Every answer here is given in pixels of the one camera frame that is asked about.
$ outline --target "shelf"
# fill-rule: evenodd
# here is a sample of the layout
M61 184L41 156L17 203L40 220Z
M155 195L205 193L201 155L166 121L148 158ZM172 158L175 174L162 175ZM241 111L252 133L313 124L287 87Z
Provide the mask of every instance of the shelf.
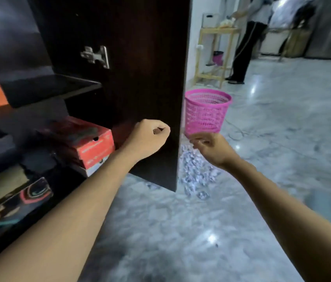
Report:
M239 28L201 28L201 33L239 33Z
M67 99L102 87L99 82L57 74L4 82L0 85L9 102L9 105L0 106L0 117L16 108L46 99Z

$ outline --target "pink trash bin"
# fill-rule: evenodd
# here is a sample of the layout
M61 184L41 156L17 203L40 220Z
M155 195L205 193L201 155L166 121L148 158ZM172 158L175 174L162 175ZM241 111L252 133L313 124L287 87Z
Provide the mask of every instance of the pink trash bin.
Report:
M232 97L213 89L196 89L185 93L185 135L198 132L218 133L222 128Z

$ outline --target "trash pile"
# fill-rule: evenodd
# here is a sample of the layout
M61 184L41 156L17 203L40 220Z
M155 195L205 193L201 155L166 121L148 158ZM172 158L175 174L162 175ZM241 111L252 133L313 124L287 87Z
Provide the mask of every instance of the trash pile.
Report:
M214 183L220 170L211 165L198 150L189 145L182 145L181 151L179 180L184 185L185 194L187 196L196 194L199 199L208 199L209 194L200 189Z

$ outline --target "plastic basket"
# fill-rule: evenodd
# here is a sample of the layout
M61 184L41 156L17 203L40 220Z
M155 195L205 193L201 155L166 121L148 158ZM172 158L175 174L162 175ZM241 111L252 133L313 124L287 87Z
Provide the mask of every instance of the plastic basket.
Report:
M185 93L185 135L218 133L222 128L232 97L213 89L196 89Z

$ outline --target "person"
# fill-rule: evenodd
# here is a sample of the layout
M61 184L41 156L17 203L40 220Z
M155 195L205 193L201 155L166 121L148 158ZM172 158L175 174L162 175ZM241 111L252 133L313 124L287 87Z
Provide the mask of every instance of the person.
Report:
M0 282L77 281L126 173L169 134L161 121L137 124L99 170L0 254ZM198 133L190 142L241 183L306 282L331 281L330 222L240 158L222 135Z
M245 74L252 57L254 45L267 28L271 17L273 0L251 0L245 11L236 11L231 18L239 19L248 16L245 35L238 46L233 62L233 74L227 77L230 84L244 84Z

